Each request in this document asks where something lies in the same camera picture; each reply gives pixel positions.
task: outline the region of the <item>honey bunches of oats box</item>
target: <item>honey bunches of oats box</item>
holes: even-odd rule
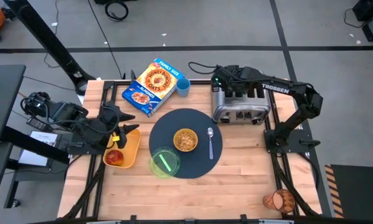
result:
[[[167,62],[156,58],[123,92],[123,98],[151,117],[171,96],[183,74]]]

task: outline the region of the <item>dark blue placemat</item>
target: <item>dark blue placemat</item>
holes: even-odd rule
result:
[[[214,130],[212,137],[213,160],[209,158],[209,137],[207,135],[209,127]],[[181,152],[174,146],[172,139],[175,133],[182,128],[193,130],[199,138],[196,148],[191,152]],[[222,152],[222,136],[218,126],[206,114],[193,109],[178,109],[161,117],[151,130],[150,153],[160,147],[174,149],[181,158],[181,167],[175,177],[198,178],[208,173],[218,162]]]

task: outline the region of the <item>yellow tray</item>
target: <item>yellow tray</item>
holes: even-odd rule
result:
[[[111,140],[113,136],[110,136],[110,140],[108,143],[108,146],[111,146],[113,144],[113,141]],[[103,155],[103,162],[112,167],[117,167],[117,168],[122,168],[122,169],[127,169],[130,168],[136,159],[136,155],[138,153],[139,149],[139,143],[141,142],[141,132],[138,129],[135,129],[128,133],[126,135],[126,144],[123,149],[118,149],[117,144],[115,144],[111,149],[106,149],[105,154]],[[123,153],[124,155],[124,162],[120,166],[116,165],[110,165],[106,162],[106,155],[112,151],[112,150],[117,150]]]

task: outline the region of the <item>bowl of cereal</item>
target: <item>bowl of cereal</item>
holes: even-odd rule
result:
[[[197,134],[189,128],[182,128],[174,135],[174,145],[182,152],[190,152],[197,146]]]

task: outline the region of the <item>wooden table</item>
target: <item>wooden table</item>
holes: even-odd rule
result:
[[[88,117],[99,112],[103,81],[89,81],[83,107]],[[99,220],[167,219],[239,219],[280,218],[281,214],[265,208],[262,198],[276,190],[271,157],[265,150],[265,125],[219,125],[223,150],[217,165],[197,179],[160,179],[149,169],[149,134],[155,122],[164,114],[179,108],[193,108],[210,116],[210,86],[193,85],[187,98],[174,93],[157,112],[148,118],[121,94],[116,105],[122,112],[136,116],[125,124],[140,124],[142,140],[135,165],[130,169],[106,166]],[[295,111],[292,97],[275,94],[280,121]],[[275,127],[272,114],[271,126]],[[321,213],[318,194],[310,165],[297,154],[288,154],[294,185],[313,210]],[[82,156],[67,172],[58,217],[65,215],[85,188],[89,156]],[[92,206],[89,203],[88,214]]]

